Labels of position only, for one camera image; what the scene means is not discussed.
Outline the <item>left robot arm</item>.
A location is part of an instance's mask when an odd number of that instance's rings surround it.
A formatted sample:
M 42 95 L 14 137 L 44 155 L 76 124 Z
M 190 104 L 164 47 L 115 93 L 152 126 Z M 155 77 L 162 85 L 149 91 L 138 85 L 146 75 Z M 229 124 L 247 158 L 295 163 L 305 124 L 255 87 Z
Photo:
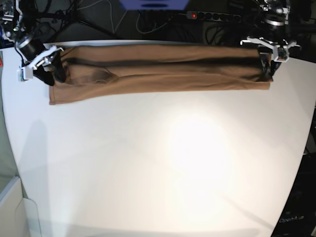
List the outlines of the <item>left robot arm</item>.
M 254 29 L 240 45 L 256 46 L 263 72 L 273 76 L 282 63 L 290 58 L 290 49 L 300 47 L 290 37 L 289 0 L 258 0 L 258 13 L 254 17 Z

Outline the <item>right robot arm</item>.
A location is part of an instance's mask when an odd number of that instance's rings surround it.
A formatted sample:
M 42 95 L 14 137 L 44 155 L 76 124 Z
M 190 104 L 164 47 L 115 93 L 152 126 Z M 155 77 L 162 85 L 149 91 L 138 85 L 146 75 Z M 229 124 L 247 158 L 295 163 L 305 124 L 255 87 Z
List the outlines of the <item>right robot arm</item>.
M 32 26 L 32 20 L 44 17 L 40 12 L 32 13 L 21 0 L 0 2 L 0 36 L 13 43 L 21 58 L 17 71 L 20 81 L 38 78 L 49 86 L 64 83 L 66 72 L 61 62 L 63 48 L 56 45 L 46 47 L 39 39 L 40 28 L 49 23 Z

